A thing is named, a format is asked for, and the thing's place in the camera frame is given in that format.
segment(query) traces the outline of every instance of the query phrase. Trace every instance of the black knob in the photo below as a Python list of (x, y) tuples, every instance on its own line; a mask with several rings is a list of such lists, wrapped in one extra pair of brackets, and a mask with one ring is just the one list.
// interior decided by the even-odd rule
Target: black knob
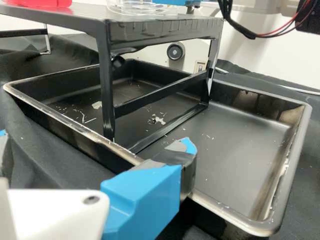
[(185, 56), (185, 46), (181, 42), (174, 42), (168, 46), (166, 54), (171, 60), (179, 60)]

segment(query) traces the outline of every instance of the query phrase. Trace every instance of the black cloth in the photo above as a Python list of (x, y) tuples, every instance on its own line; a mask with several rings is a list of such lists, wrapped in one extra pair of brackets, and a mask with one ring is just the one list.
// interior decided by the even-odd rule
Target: black cloth
[[(87, 35), (52, 36), (51, 55), (39, 55), (37, 49), (44, 48), (40, 38), (35, 41), (21, 37), (15, 41), (23, 44), (0, 41), (1, 85), (99, 62), (94, 39)], [(274, 83), (299, 85), (252, 73), (227, 61), (219, 60), (218, 67), (231, 73), (217, 73), (217, 79), (306, 101), (313, 107), (283, 225), (271, 239), (320, 239), (320, 97), (284, 89)], [(12, 188), (98, 189), (102, 180), (114, 175), (25, 117), (14, 100), (1, 90), (0, 129), (3, 127), (9, 133), (9, 144), (2, 170)], [(191, 200), (181, 206), (178, 215), (159, 236), (159, 239), (186, 240), (215, 238), (239, 240), (250, 236)]]

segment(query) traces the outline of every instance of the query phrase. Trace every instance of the white plastic part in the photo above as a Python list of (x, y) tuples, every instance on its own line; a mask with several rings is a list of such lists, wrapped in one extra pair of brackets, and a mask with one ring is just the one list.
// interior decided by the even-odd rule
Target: white plastic part
[(16, 231), (8, 200), (8, 181), (0, 177), (0, 238), (6, 240), (16, 240)]
[(9, 189), (0, 180), (0, 230), (6, 240), (100, 240), (110, 201), (97, 190)]
[(282, 0), (281, 14), (286, 17), (292, 17), (296, 14), (299, 0)]

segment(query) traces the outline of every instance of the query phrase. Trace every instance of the tray floor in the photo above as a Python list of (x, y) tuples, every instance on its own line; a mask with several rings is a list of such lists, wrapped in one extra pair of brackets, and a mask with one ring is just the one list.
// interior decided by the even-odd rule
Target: tray floor
[(211, 103), (139, 155), (149, 158), (174, 140), (190, 137), (198, 149), (195, 188), (251, 217), (263, 186), (283, 155), (289, 126)]
[[(113, 84), (113, 104), (117, 105), (133, 98), (145, 95), (157, 89), (144, 81), (120, 79)], [(88, 89), (83, 93), (50, 100), (47, 105), (78, 123), (103, 134), (103, 117), (100, 87)], [(146, 105), (115, 121), (115, 141), (129, 148), (137, 141), (160, 129), (163, 124), (193, 107), (197, 101), (193, 98), (174, 94), (157, 102)], [(154, 124), (152, 116), (158, 121)]]

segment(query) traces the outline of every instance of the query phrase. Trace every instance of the clamp jaw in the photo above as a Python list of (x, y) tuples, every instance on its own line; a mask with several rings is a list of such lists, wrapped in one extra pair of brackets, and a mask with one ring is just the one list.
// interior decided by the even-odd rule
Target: clamp jaw
[(197, 148), (188, 137), (101, 183), (110, 198), (102, 239), (155, 239), (191, 193)]

